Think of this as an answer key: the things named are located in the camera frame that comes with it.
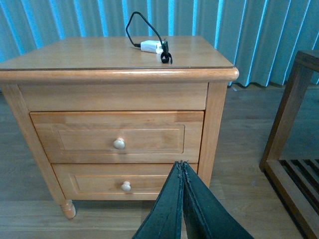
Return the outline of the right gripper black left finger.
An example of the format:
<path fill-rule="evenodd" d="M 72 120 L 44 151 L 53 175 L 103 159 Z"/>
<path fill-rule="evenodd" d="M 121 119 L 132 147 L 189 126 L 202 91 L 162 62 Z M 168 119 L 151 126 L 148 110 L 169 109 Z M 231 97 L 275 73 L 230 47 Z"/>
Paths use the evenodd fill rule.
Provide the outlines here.
<path fill-rule="evenodd" d="M 175 162 L 156 202 L 134 239 L 179 239 L 183 205 L 182 165 Z"/>

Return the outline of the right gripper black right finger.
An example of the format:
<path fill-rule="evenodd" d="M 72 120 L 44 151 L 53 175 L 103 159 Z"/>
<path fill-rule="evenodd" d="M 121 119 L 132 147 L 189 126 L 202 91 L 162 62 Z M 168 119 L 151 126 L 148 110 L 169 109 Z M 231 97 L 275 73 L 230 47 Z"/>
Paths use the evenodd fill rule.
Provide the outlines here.
<path fill-rule="evenodd" d="M 183 216 L 189 239 L 251 239 L 191 166 L 183 164 Z"/>

